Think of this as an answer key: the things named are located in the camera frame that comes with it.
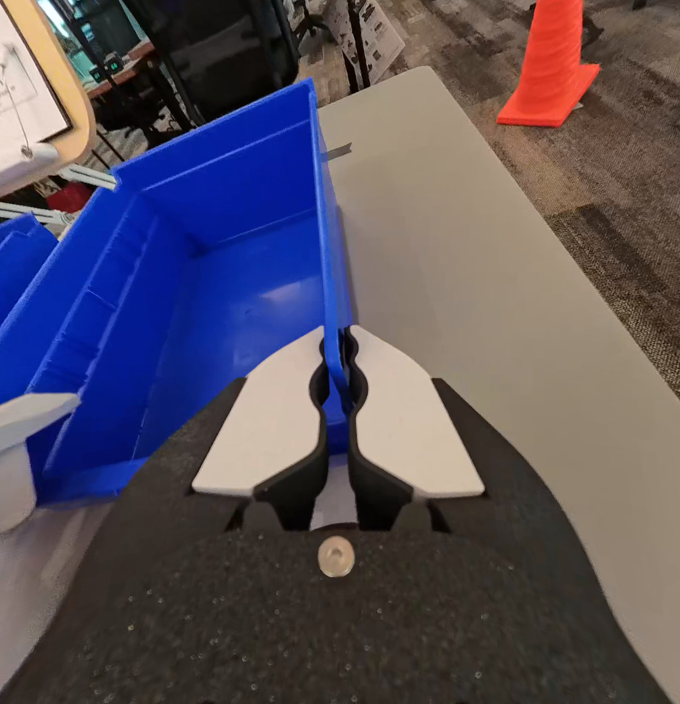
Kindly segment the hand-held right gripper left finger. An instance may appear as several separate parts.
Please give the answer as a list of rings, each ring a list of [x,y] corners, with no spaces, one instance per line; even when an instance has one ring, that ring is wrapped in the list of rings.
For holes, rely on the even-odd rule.
[[[309,530],[329,464],[324,338],[318,326],[245,377],[192,481],[194,493],[266,503],[285,530]]]

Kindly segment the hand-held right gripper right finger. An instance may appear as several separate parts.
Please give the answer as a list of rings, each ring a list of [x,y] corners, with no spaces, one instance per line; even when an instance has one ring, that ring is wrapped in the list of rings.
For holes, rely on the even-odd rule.
[[[346,328],[344,347],[353,400],[348,477],[360,529],[388,532],[412,503],[483,497],[485,484],[429,373],[359,325]]]

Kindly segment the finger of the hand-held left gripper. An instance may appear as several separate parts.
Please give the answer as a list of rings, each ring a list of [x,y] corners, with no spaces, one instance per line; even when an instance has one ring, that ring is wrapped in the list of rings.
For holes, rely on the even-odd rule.
[[[26,393],[0,405],[0,534],[17,527],[36,507],[28,438],[80,403],[74,393]]]

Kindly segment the blue plastic bin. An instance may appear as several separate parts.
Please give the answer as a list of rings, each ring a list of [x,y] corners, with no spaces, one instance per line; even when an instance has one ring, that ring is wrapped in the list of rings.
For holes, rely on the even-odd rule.
[[[33,214],[0,224],[0,327],[57,243]]]
[[[226,386],[351,323],[311,79],[117,167],[0,327],[0,405],[74,393],[27,440],[36,505],[118,495]]]

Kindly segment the red bag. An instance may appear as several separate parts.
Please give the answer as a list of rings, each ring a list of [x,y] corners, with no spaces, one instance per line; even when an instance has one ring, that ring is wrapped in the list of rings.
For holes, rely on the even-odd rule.
[[[45,199],[50,209],[75,214],[86,206],[95,190],[95,187],[80,181],[64,181]]]

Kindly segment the white board stand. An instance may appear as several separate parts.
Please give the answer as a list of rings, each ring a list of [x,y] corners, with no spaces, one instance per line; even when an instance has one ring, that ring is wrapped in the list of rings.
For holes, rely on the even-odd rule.
[[[117,186],[117,180],[109,172],[100,172],[80,165],[71,165],[63,168],[61,171],[45,177],[43,181],[45,180],[53,181],[57,185],[63,184],[64,181],[79,181],[95,187],[96,190],[107,189],[114,191]],[[0,201],[0,218],[3,220],[29,215],[33,216],[36,222],[40,224],[55,226],[62,230],[69,227],[82,210],[75,214],[69,214],[50,208],[35,208]]]

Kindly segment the wooden instruction board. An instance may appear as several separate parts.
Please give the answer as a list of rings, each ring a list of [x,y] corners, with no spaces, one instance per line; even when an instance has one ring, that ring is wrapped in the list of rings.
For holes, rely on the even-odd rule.
[[[0,198],[79,162],[86,92],[36,1],[0,1]]]

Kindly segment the black power strip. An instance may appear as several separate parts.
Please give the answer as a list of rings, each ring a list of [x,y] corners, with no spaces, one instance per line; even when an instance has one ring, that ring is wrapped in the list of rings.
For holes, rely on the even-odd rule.
[[[100,61],[100,64],[94,65],[89,69],[89,75],[95,83],[108,81],[109,76],[113,76],[124,69],[124,60],[117,52],[110,52]]]

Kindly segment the orange traffic cone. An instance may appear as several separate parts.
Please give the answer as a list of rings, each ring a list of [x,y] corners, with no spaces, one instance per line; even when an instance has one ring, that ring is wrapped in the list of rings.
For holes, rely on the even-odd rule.
[[[559,128],[599,74],[582,63],[582,1],[537,1],[519,83],[499,125]]]

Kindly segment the printed paper sheet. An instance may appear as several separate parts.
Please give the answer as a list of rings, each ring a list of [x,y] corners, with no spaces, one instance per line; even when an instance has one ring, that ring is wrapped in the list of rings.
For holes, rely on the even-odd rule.
[[[405,43],[378,1],[354,1],[361,39],[356,40],[347,1],[327,1],[322,17],[340,46],[346,67],[352,66],[359,89],[376,84],[392,66]]]

